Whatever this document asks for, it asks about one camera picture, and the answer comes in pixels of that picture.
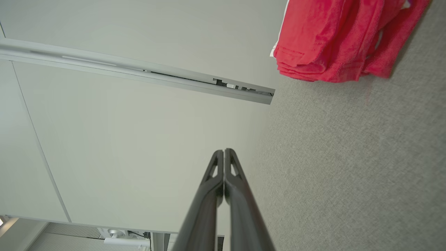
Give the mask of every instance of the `white pipe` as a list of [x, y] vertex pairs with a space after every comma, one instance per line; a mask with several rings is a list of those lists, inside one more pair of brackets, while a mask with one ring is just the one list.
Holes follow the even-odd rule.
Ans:
[[104, 244], [150, 247], [150, 240], [135, 240], [124, 238], [105, 238]]

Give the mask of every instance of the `corrugated panel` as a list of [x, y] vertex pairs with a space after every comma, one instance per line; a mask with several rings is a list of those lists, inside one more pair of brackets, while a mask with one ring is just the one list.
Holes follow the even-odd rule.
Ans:
[[48, 224], [44, 232], [50, 234], [63, 234], [85, 238], [104, 239], [99, 230], [91, 226], [50, 223]]
[[103, 240], [42, 233], [28, 251], [141, 251], [139, 247], [105, 245]]

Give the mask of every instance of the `red cloth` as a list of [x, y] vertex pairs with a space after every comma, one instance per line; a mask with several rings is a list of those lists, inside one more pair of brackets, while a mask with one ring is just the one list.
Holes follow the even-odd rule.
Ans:
[[404, 2], [289, 0], [274, 51], [278, 70], [307, 81], [357, 81], [368, 73], [388, 78], [429, 0], [401, 9]]

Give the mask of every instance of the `gray textured fabric surface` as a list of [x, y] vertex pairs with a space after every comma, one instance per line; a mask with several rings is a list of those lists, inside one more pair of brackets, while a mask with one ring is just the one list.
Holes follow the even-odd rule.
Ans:
[[245, 172], [278, 251], [446, 250], [444, 1], [406, 45], [391, 79], [277, 87]]

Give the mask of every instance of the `black object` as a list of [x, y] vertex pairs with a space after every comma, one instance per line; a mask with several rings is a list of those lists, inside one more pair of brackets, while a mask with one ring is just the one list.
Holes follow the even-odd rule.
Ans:
[[[212, 177], [215, 168], [217, 175]], [[212, 155], [173, 251], [214, 250], [217, 207], [223, 193], [231, 207], [231, 251], [275, 251], [237, 154], [230, 148], [224, 156], [223, 150]]]

